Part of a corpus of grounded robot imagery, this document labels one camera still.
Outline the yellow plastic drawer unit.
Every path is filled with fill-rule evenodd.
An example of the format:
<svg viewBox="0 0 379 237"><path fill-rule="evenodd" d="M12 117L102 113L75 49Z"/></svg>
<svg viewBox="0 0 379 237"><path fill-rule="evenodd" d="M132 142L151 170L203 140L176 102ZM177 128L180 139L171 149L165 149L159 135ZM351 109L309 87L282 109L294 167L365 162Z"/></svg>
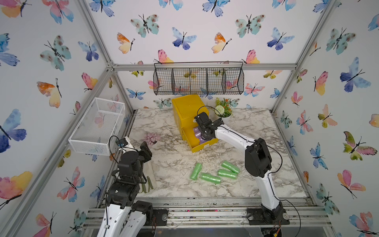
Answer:
<svg viewBox="0 0 379 237"><path fill-rule="evenodd" d="M198 95L186 95L172 100L173 113L176 125L180 135L187 142L193 153L198 152L208 146L216 144L217 138L210 140L204 144L200 144L199 139L195 137L193 129L198 126L194 118L201 106L204 106L203 101Z"/></svg>

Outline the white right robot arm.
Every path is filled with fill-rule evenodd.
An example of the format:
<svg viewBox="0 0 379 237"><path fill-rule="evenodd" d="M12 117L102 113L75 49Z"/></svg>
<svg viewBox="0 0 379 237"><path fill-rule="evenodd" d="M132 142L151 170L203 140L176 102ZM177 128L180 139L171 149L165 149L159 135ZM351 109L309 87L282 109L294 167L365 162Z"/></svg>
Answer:
<svg viewBox="0 0 379 237"><path fill-rule="evenodd" d="M271 175L272 157L265 140L244 136L225 125L220 118L212 121L205 112L196 115L194 121L205 140L217 138L243 152L245 169L257 183L262 206L270 211L278 209L280 200L276 197Z"/></svg>

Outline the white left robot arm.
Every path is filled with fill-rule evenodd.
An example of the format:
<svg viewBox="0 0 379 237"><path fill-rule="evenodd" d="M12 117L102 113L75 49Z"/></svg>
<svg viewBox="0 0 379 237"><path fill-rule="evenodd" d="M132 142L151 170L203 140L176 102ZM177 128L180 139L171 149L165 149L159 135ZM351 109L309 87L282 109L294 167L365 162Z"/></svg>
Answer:
<svg viewBox="0 0 379 237"><path fill-rule="evenodd" d="M148 183L144 164L151 160L152 152L146 142L137 149L127 136L115 139L122 155L111 173L114 181L106 192L105 213L97 236L139 237L146 224L156 227L153 204L135 201L140 185Z"/></svg>

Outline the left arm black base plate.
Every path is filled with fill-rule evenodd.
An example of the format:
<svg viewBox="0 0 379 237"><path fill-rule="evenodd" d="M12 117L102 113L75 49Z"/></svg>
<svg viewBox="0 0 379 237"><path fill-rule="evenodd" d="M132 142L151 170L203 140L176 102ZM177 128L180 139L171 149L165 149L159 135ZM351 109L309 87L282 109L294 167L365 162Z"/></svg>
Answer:
<svg viewBox="0 0 379 237"><path fill-rule="evenodd" d="M151 227L161 227L166 226L168 220L168 210L167 209L153 209L147 214L146 226Z"/></svg>

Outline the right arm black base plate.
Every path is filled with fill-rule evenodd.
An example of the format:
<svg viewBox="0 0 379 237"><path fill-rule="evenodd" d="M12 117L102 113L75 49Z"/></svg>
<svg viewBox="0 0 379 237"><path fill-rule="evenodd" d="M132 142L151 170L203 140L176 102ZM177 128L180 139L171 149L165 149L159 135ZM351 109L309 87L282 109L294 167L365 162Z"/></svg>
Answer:
<svg viewBox="0 0 379 237"><path fill-rule="evenodd" d="M269 210L265 207L248 208L246 218L249 225L289 225L289 215L282 207Z"/></svg>

